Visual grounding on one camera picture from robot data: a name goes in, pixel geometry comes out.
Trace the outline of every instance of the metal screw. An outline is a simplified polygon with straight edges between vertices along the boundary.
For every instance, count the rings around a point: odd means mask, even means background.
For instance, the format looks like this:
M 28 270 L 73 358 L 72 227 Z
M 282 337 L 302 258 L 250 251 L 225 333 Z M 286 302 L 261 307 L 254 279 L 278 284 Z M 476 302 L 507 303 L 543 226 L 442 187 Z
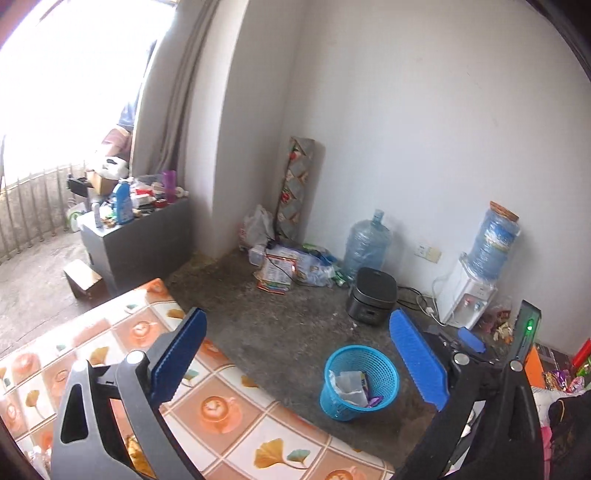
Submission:
M 519 360 L 512 360 L 509 366 L 514 372 L 521 372 L 523 370 L 523 365 L 521 365 Z
M 465 353 L 456 353 L 453 356 L 453 361 L 458 365 L 467 365 L 470 363 L 470 358 Z
M 136 365 L 144 359 L 145 354 L 142 350 L 134 350 L 126 358 L 125 361 L 131 365 Z

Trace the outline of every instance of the blue wastebasket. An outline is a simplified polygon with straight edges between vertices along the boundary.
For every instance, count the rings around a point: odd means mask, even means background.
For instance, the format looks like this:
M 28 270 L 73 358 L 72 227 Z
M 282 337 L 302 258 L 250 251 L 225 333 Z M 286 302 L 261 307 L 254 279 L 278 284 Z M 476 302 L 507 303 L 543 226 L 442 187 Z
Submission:
M 367 374 L 369 396 L 383 396 L 375 407 L 362 408 L 341 400 L 330 385 L 329 371 L 361 371 Z M 340 421 L 352 420 L 363 413 L 382 410 L 390 405 L 400 388 L 400 377 L 394 364 L 383 353 L 363 345 L 349 345 L 333 353 L 324 367 L 324 387 L 320 394 L 320 407 L 330 418 Z

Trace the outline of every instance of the trash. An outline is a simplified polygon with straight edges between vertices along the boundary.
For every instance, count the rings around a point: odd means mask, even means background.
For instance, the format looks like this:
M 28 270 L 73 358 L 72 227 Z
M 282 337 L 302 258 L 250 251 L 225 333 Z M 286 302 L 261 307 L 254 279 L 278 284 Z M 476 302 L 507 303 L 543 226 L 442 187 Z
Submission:
M 296 271 L 296 261 L 292 258 L 267 255 L 262 268 L 256 272 L 257 287 L 270 293 L 284 295 L 291 287 Z
M 492 338 L 495 342 L 498 342 L 500 338 L 507 345 L 509 345 L 513 341 L 513 328 L 511 328 L 509 324 L 505 322 L 496 329 L 496 332 Z
M 261 205 L 251 215 L 244 217 L 240 229 L 240 249 L 247 250 L 255 245 L 266 245 L 273 240 L 273 217 Z
M 495 298 L 482 314 L 478 325 L 485 333 L 494 332 L 511 317 L 512 300 L 509 296 Z
M 371 407 L 378 406 L 382 402 L 383 399 L 384 399 L 384 396 L 383 395 L 380 395 L 378 397 L 371 398 L 369 400 L 368 407 L 371 408 Z
M 249 262 L 257 267 L 260 267 L 264 263 L 265 257 L 268 256 L 295 260 L 295 278 L 292 278 L 292 280 L 316 287 L 328 287 L 332 285 L 335 268 L 326 257 L 324 259 L 318 258 L 314 255 L 280 245 L 272 249 L 267 249 L 263 245 L 256 245 L 248 251 Z
M 255 267 L 260 267 L 265 261 L 265 245 L 255 245 L 248 251 L 248 261 Z
M 329 371 L 329 380 L 337 395 L 356 407 L 366 408 L 368 398 L 363 390 L 362 372 L 341 372 L 337 377 Z

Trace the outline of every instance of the small cardboard box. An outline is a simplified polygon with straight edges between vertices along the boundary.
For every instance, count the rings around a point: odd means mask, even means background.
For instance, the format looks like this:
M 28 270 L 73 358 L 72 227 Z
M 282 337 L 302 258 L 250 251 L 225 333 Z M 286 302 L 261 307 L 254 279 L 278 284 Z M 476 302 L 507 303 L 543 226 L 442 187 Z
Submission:
M 82 260 L 74 260 L 64 267 L 66 280 L 77 299 L 88 301 L 93 307 L 110 299 L 103 277 Z
M 96 192 L 102 197 L 110 195 L 113 192 L 115 186 L 119 183 L 118 180 L 109 180 L 101 177 L 94 170 L 87 171 L 86 178 L 92 184 L 92 187 L 96 190 Z

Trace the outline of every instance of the candy wrapper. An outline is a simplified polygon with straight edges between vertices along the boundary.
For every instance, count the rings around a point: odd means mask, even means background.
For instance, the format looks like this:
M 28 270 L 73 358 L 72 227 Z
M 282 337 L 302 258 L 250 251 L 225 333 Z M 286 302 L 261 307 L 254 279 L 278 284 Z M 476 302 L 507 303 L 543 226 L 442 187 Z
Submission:
M 548 390 L 559 390 L 566 392 L 570 384 L 570 374 L 568 370 L 551 370 L 544 372 L 544 382 Z
M 566 393 L 577 393 L 583 391 L 585 388 L 585 379 L 583 377 L 576 377 L 566 389 Z

